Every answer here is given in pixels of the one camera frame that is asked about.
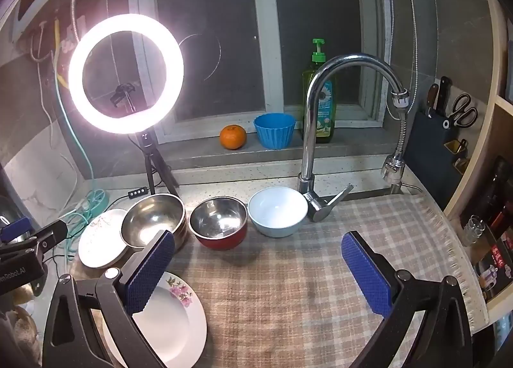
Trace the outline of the white plate with leaf pattern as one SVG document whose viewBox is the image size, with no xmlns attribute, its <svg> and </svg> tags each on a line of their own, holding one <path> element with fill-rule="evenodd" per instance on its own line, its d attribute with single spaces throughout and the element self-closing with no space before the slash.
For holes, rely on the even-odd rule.
<svg viewBox="0 0 513 368">
<path fill-rule="evenodd" d="M 78 257 L 83 265 L 104 269 L 127 251 L 121 228 L 127 211 L 111 209 L 94 218 L 84 229 L 78 243 Z"/>
</svg>

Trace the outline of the large stainless steel bowl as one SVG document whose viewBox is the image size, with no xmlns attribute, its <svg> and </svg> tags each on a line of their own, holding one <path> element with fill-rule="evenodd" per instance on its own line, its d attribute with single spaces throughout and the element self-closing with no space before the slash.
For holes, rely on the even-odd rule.
<svg viewBox="0 0 513 368">
<path fill-rule="evenodd" d="M 173 195 L 150 195 L 127 211 L 121 226 L 122 240 L 134 250 L 142 250 L 161 230 L 171 232 L 175 249 L 186 241 L 186 210 L 183 201 Z"/>
</svg>

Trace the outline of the white plate with pink flowers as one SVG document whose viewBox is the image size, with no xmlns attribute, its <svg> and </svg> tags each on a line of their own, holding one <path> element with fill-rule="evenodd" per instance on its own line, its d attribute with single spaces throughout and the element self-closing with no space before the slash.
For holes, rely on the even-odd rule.
<svg viewBox="0 0 513 368">
<path fill-rule="evenodd" d="M 204 351 L 204 307 L 193 289 L 173 273 L 163 274 L 144 309 L 132 319 L 167 367 L 192 367 Z"/>
</svg>

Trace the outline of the red steel bowl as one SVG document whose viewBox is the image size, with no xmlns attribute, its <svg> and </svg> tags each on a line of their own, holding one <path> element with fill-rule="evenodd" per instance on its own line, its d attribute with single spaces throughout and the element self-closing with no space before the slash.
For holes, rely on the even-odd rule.
<svg viewBox="0 0 513 368">
<path fill-rule="evenodd" d="M 236 198 L 217 196 L 198 204 L 189 215 L 189 229 L 205 247 L 230 250 L 243 242 L 248 232 L 248 212 Z"/>
</svg>

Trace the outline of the light blue ceramic bowl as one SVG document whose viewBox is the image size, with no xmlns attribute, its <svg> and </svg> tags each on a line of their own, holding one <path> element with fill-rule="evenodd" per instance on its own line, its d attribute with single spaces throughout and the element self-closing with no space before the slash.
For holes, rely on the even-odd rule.
<svg viewBox="0 0 513 368">
<path fill-rule="evenodd" d="M 303 194 L 284 186 L 255 193 L 248 204 L 254 227 L 269 238 L 286 238 L 299 230 L 308 212 Z"/>
</svg>

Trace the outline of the teal power strip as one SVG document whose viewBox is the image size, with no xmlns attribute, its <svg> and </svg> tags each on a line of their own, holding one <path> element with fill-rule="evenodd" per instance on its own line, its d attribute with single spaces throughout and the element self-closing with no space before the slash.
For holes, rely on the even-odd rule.
<svg viewBox="0 0 513 368">
<path fill-rule="evenodd" d="M 86 194 L 81 207 L 84 211 L 93 214 L 102 213 L 107 209 L 109 199 L 109 194 L 107 194 L 105 190 L 91 190 L 89 193 Z"/>
</svg>

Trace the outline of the black inline light remote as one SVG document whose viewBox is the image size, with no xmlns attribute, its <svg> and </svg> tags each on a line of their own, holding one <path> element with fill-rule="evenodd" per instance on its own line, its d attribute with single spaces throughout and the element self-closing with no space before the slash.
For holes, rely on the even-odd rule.
<svg viewBox="0 0 513 368">
<path fill-rule="evenodd" d="M 149 188 L 144 186 L 132 191 L 128 191 L 127 195 L 129 199 L 139 198 L 141 196 L 147 195 L 149 193 Z"/>
</svg>

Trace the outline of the small drinking glass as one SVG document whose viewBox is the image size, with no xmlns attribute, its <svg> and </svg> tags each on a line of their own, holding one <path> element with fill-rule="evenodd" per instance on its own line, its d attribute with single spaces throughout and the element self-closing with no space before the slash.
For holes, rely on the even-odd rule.
<svg viewBox="0 0 513 368">
<path fill-rule="evenodd" d="M 486 223 L 477 215 L 472 215 L 463 228 L 463 239 L 467 246 L 475 244 L 487 228 Z"/>
</svg>

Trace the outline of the wooden shelf unit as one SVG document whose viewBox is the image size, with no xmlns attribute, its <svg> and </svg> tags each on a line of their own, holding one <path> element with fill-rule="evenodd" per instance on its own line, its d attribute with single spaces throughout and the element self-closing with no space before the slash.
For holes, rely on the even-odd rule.
<svg viewBox="0 0 513 368">
<path fill-rule="evenodd" d="M 460 215 L 471 196 L 498 155 L 512 160 L 512 104 L 502 97 L 508 75 L 507 16 L 498 0 L 488 0 L 493 41 L 491 87 L 484 122 L 474 152 L 463 178 L 444 209 L 452 229 L 450 252 L 456 263 L 454 268 L 460 283 L 469 317 L 470 331 L 476 333 L 497 322 L 512 311 L 512 286 L 507 286 L 490 302 L 484 301 L 481 287 L 472 265 L 488 252 L 487 239 L 481 237 L 471 246 L 462 243 L 463 227 Z"/>
</svg>

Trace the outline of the black tripod stand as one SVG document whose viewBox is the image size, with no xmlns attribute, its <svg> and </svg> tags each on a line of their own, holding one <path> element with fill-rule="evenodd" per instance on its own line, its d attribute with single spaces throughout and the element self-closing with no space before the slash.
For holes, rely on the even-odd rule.
<svg viewBox="0 0 513 368">
<path fill-rule="evenodd" d="M 157 143 L 150 131 L 136 134 L 136 145 L 142 151 L 146 175 L 149 183 L 149 192 L 156 193 L 156 183 L 153 174 L 157 173 L 170 194 L 178 196 L 177 188 L 179 184 L 171 172 L 171 168 L 166 164 L 164 157 L 158 150 Z"/>
</svg>

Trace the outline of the plaid checkered cloth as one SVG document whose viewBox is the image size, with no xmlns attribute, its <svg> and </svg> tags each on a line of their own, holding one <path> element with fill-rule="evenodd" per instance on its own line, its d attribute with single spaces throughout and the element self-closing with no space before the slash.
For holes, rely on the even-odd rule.
<svg viewBox="0 0 513 368">
<path fill-rule="evenodd" d="M 227 251 L 190 238 L 168 272 L 204 307 L 207 338 L 198 366 L 350 365 L 381 320 L 342 259 L 342 236 L 353 230 L 416 278 L 457 277 L 451 226 L 422 194 L 345 202 L 286 238 L 250 228 Z"/>
</svg>

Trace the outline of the dark knife holder block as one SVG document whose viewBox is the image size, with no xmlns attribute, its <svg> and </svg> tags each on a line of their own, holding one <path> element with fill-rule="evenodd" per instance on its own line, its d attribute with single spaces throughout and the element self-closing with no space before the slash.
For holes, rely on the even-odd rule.
<svg viewBox="0 0 513 368">
<path fill-rule="evenodd" d="M 463 177 L 455 163 L 468 154 L 469 143 L 459 138 L 459 130 L 444 129 L 444 118 L 417 112 L 409 134 L 404 158 L 441 209 L 450 202 Z"/>
</svg>

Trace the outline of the orange tangerine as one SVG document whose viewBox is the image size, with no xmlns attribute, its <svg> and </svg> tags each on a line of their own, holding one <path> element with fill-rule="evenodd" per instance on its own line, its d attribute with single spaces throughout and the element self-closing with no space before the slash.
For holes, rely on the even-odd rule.
<svg viewBox="0 0 513 368">
<path fill-rule="evenodd" d="M 219 142 L 222 147 L 237 150 L 247 141 L 246 131 L 239 125 L 226 125 L 219 133 Z"/>
</svg>

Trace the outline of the blue ribbed plastic cup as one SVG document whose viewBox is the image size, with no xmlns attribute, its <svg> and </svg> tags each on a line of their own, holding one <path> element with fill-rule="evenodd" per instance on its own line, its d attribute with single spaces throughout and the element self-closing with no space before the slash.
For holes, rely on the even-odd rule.
<svg viewBox="0 0 513 368">
<path fill-rule="evenodd" d="M 254 119 L 260 143 L 271 150 L 281 150 L 291 143 L 296 119 L 287 113 L 265 113 Z"/>
</svg>

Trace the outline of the green dish soap bottle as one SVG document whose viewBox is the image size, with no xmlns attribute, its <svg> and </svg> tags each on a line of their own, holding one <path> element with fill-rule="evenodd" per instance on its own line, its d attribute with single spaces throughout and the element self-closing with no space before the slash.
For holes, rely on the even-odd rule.
<svg viewBox="0 0 513 368">
<path fill-rule="evenodd" d="M 322 49 L 325 41 L 322 38 L 314 38 L 312 44 L 315 46 L 311 54 L 309 67 L 302 73 L 303 96 L 309 88 L 309 83 L 315 72 L 326 62 L 326 55 Z M 336 82 L 330 79 L 325 82 L 319 95 L 318 116 L 316 122 L 316 143 L 327 144 L 331 141 L 335 130 L 336 119 Z"/>
</svg>

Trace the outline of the black handled scissors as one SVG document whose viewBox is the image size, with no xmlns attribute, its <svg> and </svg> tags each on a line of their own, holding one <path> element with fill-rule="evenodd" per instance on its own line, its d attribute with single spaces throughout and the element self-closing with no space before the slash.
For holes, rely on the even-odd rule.
<svg viewBox="0 0 513 368">
<path fill-rule="evenodd" d="M 442 128 L 449 130 L 452 127 L 461 129 L 472 127 L 478 118 L 478 110 L 471 103 L 472 98 L 468 93 L 463 92 L 458 95 L 450 115 L 442 123 Z"/>
</svg>

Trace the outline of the black handled knife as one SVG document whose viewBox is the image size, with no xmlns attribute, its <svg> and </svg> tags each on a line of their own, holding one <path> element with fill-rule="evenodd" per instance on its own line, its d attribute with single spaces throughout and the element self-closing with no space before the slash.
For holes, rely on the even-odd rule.
<svg viewBox="0 0 513 368">
<path fill-rule="evenodd" d="M 442 76 L 440 78 L 440 81 L 438 84 L 438 93 L 437 93 L 437 97 L 436 97 L 435 111 L 441 117 L 444 117 L 446 114 L 446 105 L 447 105 L 447 100 L 448 100 L 451 85 L 452 85 L 452 81 L 449 77 Z"/>
</svg>

